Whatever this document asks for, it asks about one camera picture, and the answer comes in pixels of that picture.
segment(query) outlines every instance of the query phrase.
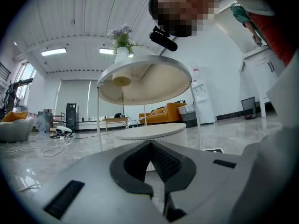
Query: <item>orange pillow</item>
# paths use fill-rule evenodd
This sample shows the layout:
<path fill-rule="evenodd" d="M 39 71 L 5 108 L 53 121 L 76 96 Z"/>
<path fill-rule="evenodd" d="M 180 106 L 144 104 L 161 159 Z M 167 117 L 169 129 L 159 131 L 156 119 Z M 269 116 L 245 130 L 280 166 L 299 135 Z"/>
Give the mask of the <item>orange pillow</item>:
<path fill-rule="evenodd" d="M 25 119 L 28 115 L 28 111 L 23 111 L 20 113 L 10 111 L 6 114 L 6 116 L 3 118 L 2 122 L 12 122 L 17 119 Z"/>

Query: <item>red shirt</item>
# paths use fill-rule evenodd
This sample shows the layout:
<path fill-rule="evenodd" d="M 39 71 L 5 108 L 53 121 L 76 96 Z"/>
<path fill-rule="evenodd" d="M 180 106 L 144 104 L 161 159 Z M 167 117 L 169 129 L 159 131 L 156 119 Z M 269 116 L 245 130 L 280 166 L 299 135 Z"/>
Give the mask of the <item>red shirt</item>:
<path fill-rule="evenodd" d="M 287 66 L 296 51 L 296 47 L 287 39 L 285 32 L 277 23 L 276 17 L 254 13 L 248 13 L 248 16 L 260 29 L 268 45 L 278 58 Z"/>

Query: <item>light fixture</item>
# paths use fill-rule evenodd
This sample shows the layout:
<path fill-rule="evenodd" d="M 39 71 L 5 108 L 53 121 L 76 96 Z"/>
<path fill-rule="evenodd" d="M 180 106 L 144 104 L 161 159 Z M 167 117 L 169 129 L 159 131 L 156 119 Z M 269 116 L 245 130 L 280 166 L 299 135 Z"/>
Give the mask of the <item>light fixture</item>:
<path fill-rule="evenodd" d="M 100 48 L 100 53 L 113 55 L 113 50 L 106 49 L 106 48 Z"/>
<path fill-rule="evenodd" d="M 61 53 L 66 53 L 66 49 L 65 48 L 60 48 L 60 49 L 55 49 L 55 50 L 47 50 L 42 52 L 42 56 L 50 56 L 50 55 L 54 55 L 54 54 L 61 54 Z"/>

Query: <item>black cabinet handle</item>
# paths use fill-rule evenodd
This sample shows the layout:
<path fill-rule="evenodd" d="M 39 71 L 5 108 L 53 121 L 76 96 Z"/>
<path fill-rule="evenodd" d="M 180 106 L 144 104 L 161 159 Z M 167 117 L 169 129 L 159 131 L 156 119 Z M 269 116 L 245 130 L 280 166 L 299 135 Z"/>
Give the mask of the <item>black cabinet handle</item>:
<path fill-rule="evenodd" d="M 269 65 L 269 67 L 270 67 L 270 69 L 271 69 L 271 72 L 273 72 L 273 71 L 272 71 L 272 67 L 271 67 L 271 65 L 269 64 L 269 62 L 268 62 L 267 64 Z"/>
<path fill-rule="evenodd" d="M 273 66 L 272 62 L 269 62 L 269 63 L 271 64 L 271 66 L 272 66 L 272 68 L 273 68 L 273 71 L 275 71 L 275 70 L 274 70 L 274 66 Z"/>

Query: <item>white cabinet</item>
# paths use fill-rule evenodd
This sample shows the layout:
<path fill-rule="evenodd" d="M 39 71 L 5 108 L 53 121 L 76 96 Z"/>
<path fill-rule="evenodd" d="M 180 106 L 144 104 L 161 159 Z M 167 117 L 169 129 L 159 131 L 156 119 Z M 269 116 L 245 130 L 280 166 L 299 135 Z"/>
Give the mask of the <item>white cabinet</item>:
<path fill-rule="evenodd" d="M 278 59 L 274 52 L 269 48 L 261 48 L 250 55 L 244 55 L 241 72 L 244 72 L 248 80 L 252 81 L 247 85 L 255 85 L 259 100 L 262 117 L 266 116 L 264 104 L 270 100 L 267 97 L 268 90 L 276 83 L 278 77 L 285 70 L 284 63 Z"/>

